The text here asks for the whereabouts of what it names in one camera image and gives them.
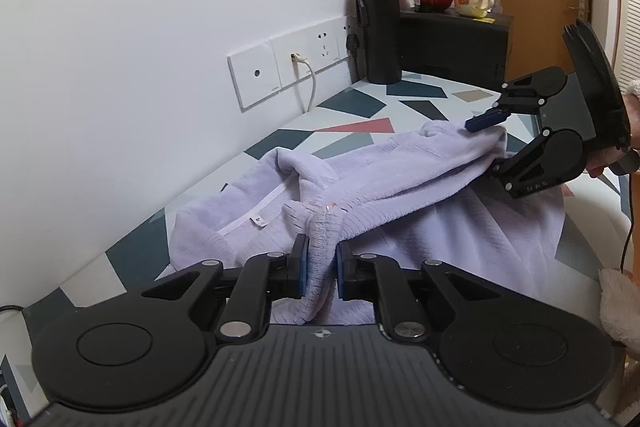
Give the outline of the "person right hand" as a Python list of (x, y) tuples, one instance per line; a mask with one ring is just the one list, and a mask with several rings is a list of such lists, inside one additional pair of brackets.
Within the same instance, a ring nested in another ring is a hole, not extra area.
[[(635, 82), (623, 95), (627, 116), (630, 122), (630, 135), (631, 135), (631, 147), (635, 150), (639, 148), (639, 119), (640, 119), (640, 101), (639, 101), (639, 83)], [(619, 161), (624, 155), (623, 152), (612, 147), (607, 150), (600, 150), (600, 152), (593, 153), (587, 161), (587, 172), (591, 178), (597, 178), (601, 176), (604, 169), (614, 162)]]

